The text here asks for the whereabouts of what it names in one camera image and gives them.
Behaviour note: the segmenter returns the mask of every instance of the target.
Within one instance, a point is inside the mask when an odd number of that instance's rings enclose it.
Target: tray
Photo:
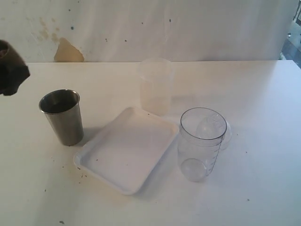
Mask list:
[[[74,155],[74,164],[123,194],[134,194],[178,132],[176,124],[130,107]]]

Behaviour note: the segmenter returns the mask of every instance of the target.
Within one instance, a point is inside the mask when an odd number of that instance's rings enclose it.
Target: stainless steel cup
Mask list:
[[[69,89],[53,91],[41,99],[39,107],[63,145],[75,145],[82,140],[84,132],[77,92]]]

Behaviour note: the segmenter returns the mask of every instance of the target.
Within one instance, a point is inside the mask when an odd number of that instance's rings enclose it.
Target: white wall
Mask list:
[[[52,62],[61,37],[85,61],[278,59],[297,2],[3,0],[0,39],[28,62]]]

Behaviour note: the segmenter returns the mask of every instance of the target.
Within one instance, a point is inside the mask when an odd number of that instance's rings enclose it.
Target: floor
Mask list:
[[[289,34],[282,47],[286,60],[293,60],[301,68],[301,26],[292,21]]]

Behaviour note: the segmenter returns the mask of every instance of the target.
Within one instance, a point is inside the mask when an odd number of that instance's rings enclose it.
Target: white table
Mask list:
[[[0,96],[0,225],[300,226],[301,70],[293,61],[175,63],[171,112],[221,112],[233,137],[204,183],[184,178],[176,142],[141,191],[121,195],[73,165],[73,155],[127,106],[140,106],[136,63],[29,64]],[[81,95],[86,137],[62,146],[38,103],[61,88]]]

